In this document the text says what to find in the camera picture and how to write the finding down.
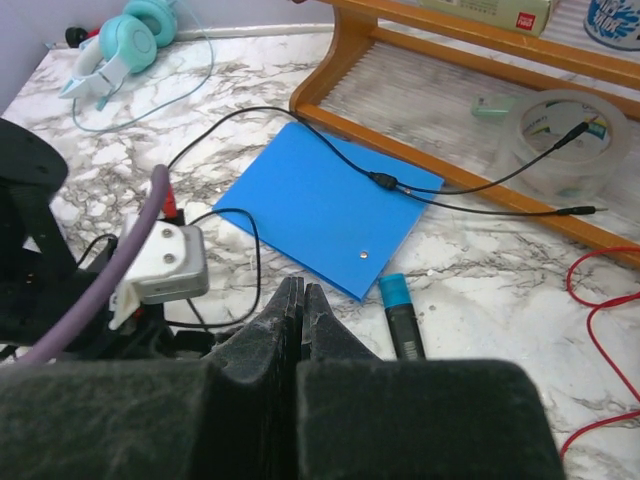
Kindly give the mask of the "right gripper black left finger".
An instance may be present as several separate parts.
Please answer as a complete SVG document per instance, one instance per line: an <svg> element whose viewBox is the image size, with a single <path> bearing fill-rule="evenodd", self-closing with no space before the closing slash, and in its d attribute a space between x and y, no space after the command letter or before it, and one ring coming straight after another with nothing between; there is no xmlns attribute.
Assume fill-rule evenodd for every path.
<svg viewBox="0 0 640 480"><path fill-rule="evenodd" d="M5 479L280 479L295 474L304 282L201 360L1 371Z"/></svg>

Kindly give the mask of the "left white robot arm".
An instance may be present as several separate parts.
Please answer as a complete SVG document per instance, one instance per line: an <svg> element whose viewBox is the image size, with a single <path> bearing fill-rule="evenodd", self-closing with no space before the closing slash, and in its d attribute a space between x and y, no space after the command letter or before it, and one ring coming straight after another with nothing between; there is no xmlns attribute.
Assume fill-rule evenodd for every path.
<svg viewBox="0 0 640 480"><path fill-rule="evenodd" d="M50 204L68 176L54 147L27 129L1 121L1 342L12 349L35 344L96 279L117 246L106 241L98 257L77 258Z"/></svg>

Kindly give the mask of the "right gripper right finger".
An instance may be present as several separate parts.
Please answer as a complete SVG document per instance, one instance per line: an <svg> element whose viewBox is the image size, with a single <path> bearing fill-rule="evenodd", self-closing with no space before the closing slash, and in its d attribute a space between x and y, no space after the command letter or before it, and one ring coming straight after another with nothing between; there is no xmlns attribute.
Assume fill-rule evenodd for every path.
<svg viewBox="0 0 640 480"><path fill-rule="evenodd" d="M297 367L302 479L561 479L538 390L495 359L384 361L305 291Z"/></svg>

